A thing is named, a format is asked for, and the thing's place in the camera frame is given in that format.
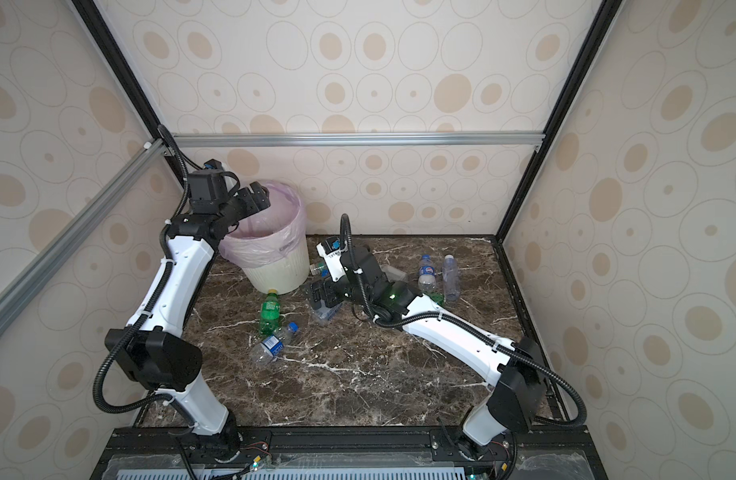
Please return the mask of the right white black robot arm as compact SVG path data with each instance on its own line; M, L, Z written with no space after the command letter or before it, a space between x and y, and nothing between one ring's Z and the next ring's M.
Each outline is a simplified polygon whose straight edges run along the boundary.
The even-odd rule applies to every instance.
M325 271L312 287L314 307L350 301L378 327L424 339L460 360L492 388L465 414L457 433L463 447L478 449L505 432L526 433L538 420L544 381L551 371L538 345L489 333L438 305L405 281L390 280L363 245L330 237L316 246Z

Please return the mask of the small blue label bottle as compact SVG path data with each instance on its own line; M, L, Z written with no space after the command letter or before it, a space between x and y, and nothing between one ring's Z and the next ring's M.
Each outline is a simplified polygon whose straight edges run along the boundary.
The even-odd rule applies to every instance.
M250 352L251 361L257 366L266 366L279 357L286 345L289 345L299 332L295 322L276 329L264 338Z

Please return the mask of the soda water bottle blue cap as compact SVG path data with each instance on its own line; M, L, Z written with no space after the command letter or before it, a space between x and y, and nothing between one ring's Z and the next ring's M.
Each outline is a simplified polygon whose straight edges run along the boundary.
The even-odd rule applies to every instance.
M328 325L332 322L341 307L342 304L338 304L333 307L321 305L312 312L313 319L319 325Z

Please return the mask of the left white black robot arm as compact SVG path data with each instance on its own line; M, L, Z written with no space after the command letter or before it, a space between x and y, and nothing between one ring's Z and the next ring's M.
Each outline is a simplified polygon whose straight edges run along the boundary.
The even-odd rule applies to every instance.
M105 337L108 354L93 384L94 403L101 411L122 414L161 401L172 406L195 435L226 436L231 431L229 410L202 376L200 348L182 335L219 243L242 220L270 206L265 187L258 182L227 183L236 178L216 160L187 174L180 207L159 235L163 257L152 285L126 325ZM150 397L110 404L103 387L113 365L150 391Z

